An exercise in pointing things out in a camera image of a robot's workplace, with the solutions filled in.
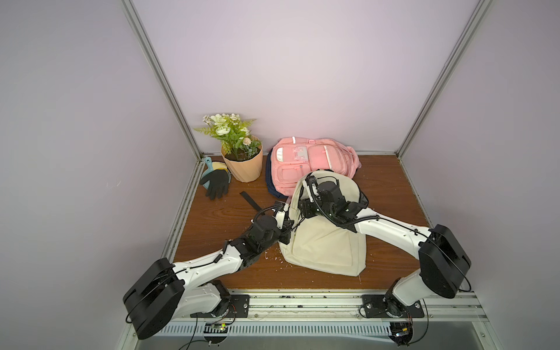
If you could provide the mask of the pink backpack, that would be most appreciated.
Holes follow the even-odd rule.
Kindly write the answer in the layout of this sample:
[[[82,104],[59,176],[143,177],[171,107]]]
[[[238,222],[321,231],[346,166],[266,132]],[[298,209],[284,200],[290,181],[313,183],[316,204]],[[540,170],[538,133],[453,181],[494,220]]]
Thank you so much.
[[[272,178],[276,189],[289,198],[298,181],[317,170],[333,171],[352,178],[361,167],[356,151],[334,139],[287,137],[274,145]]]

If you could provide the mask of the right corner aluminium profile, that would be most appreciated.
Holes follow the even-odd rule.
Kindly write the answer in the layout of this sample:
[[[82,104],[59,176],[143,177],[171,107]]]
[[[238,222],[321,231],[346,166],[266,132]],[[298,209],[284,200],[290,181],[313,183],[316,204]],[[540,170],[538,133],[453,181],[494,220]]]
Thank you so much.
[[[462,56],[465,54],[468,45],[472,42],[478,27],[481,25],[490,7],[493,5],[492,0],[481,0],[477,1],[475,9],[473,13],[469,17],[467,24],[465,25],[462,33],[459,35],[458,40],[456,41],[455,45],[453,46],[449,57],[446,59],[446,62],[443,65],[442,70],[440,71],[437,79],[432,86],[426,100],[424,101],[421,109],[411,126],[411,129],[407,133],[404,141],[402,142],[401,146],[396,151],[396,156],[401,159],[405,153],[407,152],[408,148],[411,146],[412,142],[414,141],[415,136],[419,132],[422,124],[426,120],[427,116],[433,109],[436,104],[436,101],[440,97],[441,93],[443,93],[446,84],[448,83],[449,79],[452,77],[455,69],[457,68]]]

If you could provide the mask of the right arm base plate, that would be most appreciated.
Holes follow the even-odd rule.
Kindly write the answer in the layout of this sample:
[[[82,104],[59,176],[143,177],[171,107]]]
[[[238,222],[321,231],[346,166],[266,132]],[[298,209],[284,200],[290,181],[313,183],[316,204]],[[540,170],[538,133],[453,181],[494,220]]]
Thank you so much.
[[[360,314],[364,318],[424,318],[424,311],[419,301],[405,306],[393,297],[366,294],[361,296]]]

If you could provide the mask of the green white artificial plant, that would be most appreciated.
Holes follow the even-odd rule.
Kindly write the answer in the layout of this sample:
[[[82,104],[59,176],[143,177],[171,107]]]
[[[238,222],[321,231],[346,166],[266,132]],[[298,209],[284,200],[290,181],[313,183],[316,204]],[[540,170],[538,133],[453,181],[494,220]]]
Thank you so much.
[[[255,122],[252,119],[243,120],[235,113],[218,113],[204,116],[203,122],[205,126],[195,131],[218,140],[228,160],[251,160],[262,150],[262,142],[250,131]]]

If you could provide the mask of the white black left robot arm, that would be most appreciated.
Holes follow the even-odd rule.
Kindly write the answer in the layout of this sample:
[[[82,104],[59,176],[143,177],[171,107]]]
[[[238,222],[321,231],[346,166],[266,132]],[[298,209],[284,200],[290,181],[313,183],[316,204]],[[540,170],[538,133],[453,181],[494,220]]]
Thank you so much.
[[[219,278],[249,268],[276,243],[289,243],[294,222],[287,212],[282,202],[260,210],[242,235],[211,254],[179,263],[156,260],[122,300],[138,339],[152,337],[173,319],[226,313],[230,294]]]

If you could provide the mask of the yellow sponge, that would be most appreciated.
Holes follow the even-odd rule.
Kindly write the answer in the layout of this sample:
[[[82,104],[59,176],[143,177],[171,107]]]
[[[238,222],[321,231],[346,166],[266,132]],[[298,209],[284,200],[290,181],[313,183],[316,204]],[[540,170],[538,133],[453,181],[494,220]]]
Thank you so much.
[[[212,163],[212,170],[213,170],[213,171],[216,171],[216,170],[226,170],[226,171],[227,171],[227,170],[228,170],[228,167],[227,167],[227,165],[226,165],[225,163],[223,163],[223,162],[214,161],[214,162]]]

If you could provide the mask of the corner aluminium profile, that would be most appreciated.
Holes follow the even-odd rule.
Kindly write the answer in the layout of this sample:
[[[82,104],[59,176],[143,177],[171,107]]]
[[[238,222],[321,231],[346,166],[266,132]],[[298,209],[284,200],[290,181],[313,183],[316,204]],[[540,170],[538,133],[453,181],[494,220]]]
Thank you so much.
[[[147,59],[148,64],[150,65],[151,70],[155,74],[156,80],[160,85],[160,88],[163,91],[166,100],[169,102],[170,107],[172,108],[172,112],[174,113],[179,126],[184,134],[188,144],[191,148],[192,154],[197,159],[202,159],[203,153],[199,149],[197,142],[195,141],[195,137],[193,135],[192,129],[188,124],[188,121],[185,117],[185,114],[182,111],[181,106],[177,100],[176,94],[173,92],[172,86],[169,82],[168,77],[164,71],[164,68],[159,60],[159,57],[151,43],[147,30],[142,23],[141,17],[135,6],[134,2],[131,0],[122,0],[120,1],[125,13],[125,17],[131,29],[133,30],[137,40],[140,44],[142,52]]]
[[[426,120],[427,116],[433,109],[436,104],[436,101],[440,97],[441,93],[443,93],[446,84],[448,83],[449,79],[452,77],[455,69],[457,68],[462,56],[465,54],[468,45],[472,42],[478,27],[481,25],[490,7],[493,5],[492,0],[481,0],[477,1],[475,9],[473,13],[469,17],[467,24],[465,25],[462,33],[459,35],[458,40],[456,41],[455,45],[453,46],[449,57],[446,59],[446,62],[443,65],[442,70],[440,71],[437,79],[432,86],[426,100],[424,101],[421,109],[411,126],[411,129],[407,133],[404,141],[402,142],[401,146],[396,151],[396,156],[401,159],[405,153],[407,152],[408,148],[411,146],[412,142],[414,141],[415,136],[419,132],[422,124]]]

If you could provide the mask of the cream canvas backpack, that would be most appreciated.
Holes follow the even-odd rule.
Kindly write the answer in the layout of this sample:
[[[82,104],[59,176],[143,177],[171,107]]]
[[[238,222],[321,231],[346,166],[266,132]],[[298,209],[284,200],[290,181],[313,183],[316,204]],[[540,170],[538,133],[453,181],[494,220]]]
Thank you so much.
[[[366,238],[347,229],[335,227],[319,217],[310,220],[303,218],[296,198],[302,179],[298,181],[293,197],[286,203],[294,226],[290,243],[276,243],[282,256],[288,263],[315,271],[358,276],[365,269]],[[349,192],[353,199],[357,198],[357,189],[360,188],[354,181],[351,185],[343,186],[343,191]]]

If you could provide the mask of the left corner aluminium profile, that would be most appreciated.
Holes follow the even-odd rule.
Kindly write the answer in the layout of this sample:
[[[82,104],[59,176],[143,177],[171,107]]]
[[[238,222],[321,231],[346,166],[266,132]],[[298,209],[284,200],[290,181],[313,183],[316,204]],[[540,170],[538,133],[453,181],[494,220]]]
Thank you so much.
[[[159,60],[159,57],[151,43],[147,30],[142,23],[141,17],[135,6],[134,2],[131,0],[122,0],[120,1],[125,13],[125,17],[131,29],[133,30],[137,40],[140,44],[142,52],[147,59],[148,64],[150,65],[151,70],[155,74],[156,80],[160,85],[160,88],[163,91],[166,100],[169,102],[170,107],[172,108],[172,112],[174,113],[179,126],[184,134],[188,144],[191,148],[192,154],[197,159],[202,159],[203,153],[199,149],[197,142],[195,141],[195,137],[193,135],[192,129],[188,124],[188,121],[185,117],[185,114],[182,111],[181,106],[177,100],[176,94],[173,92],[172,86],[169,82],[168,77],[164,71],[164,68]]]

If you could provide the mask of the navy blue backpack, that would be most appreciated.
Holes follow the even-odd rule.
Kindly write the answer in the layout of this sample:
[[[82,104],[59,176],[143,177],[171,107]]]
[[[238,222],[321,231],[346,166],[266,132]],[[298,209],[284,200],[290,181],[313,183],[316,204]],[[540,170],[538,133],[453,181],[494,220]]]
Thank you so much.
[[[280,193],[274,185],[273,178],[272,178],[272,160],[271,160],[271,157],[269,155],[266,156],[266,161],[265,161],[265,183],[266,183],[268,192],[272,196],[279,199],[280,201],[286,201],[287,200],[287,196]]]

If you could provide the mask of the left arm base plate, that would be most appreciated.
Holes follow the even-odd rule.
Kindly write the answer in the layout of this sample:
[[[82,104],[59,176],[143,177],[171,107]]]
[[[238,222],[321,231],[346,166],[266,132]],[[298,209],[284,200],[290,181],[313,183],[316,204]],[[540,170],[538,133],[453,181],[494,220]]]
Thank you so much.
[[[249,315],[250,296],[246,294],[231,295],[230,297],[222,300],[219,304],[207,313],[194,313],[191,318],[212,318],[220,319],[223,317],[230,318],[247,318]]]

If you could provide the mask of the terracotta flower pot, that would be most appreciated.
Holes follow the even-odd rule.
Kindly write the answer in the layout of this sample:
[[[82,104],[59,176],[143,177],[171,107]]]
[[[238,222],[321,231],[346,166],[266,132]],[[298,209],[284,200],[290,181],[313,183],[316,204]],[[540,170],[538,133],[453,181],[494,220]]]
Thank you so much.
[[[252,136],[251,139],[253,143],[258,143],[258,153],[248,160],[233,160],[229,156],[226,148],[224,146],[221,147],[221,154],[228,170],[239,182],[254,182],[260,177],[263,170],[263,146],[259,138]]]

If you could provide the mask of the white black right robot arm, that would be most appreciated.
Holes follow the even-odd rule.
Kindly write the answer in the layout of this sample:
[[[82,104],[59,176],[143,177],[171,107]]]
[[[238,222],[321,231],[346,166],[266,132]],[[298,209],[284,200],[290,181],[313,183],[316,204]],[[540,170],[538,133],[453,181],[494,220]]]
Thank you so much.
[[[361,189],[355,199],[343,191],[345,184],[353,184],[346,176],[314,171],[300,184],[296,198],[305,219],[319,217],[337,228],[380,239],[419,261],[418,270],[397,279],[381,301],[372,304],[382,315],[407,317],[409,308],[430,295],[453,299],[461,292],[472,263],[448,227],[417,226],[380,214],[369,207]]]

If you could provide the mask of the black work glove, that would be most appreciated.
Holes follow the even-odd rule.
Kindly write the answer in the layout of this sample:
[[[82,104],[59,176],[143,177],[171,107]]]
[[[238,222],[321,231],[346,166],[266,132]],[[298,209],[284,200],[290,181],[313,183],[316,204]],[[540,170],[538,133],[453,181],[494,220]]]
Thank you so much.
[[[207,185],[206,197],[210,200],[220,199],[227,195],[230,185],[230,175],[225,169],[217,169],[202,176],[199,185]]]

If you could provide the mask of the aluminium mounting rail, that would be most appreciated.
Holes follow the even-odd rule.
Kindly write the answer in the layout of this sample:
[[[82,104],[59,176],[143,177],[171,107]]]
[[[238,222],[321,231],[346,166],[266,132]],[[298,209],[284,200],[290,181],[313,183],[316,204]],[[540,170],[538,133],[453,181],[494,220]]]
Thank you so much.
[[[365,320],[364,295],[382,295],[383,290],[231,290],[232,295],[248,295],[246,321],[324,321]],[[484,322],[488,316],[474,293],[459,293],[454,299],[437,295],[421,302],[424,312],[419,322]]]

